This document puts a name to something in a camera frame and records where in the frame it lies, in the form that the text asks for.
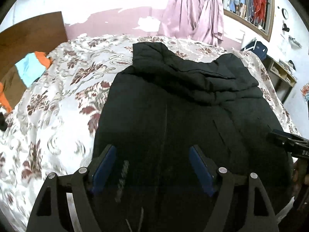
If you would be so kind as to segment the person's right hand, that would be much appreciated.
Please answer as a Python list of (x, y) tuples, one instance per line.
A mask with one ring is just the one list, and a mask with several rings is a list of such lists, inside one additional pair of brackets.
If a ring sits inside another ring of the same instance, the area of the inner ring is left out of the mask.
[(298, 159), (292, 173), (294, 197), (293, 207), (301, 213), (308, 213), (308, 161)]

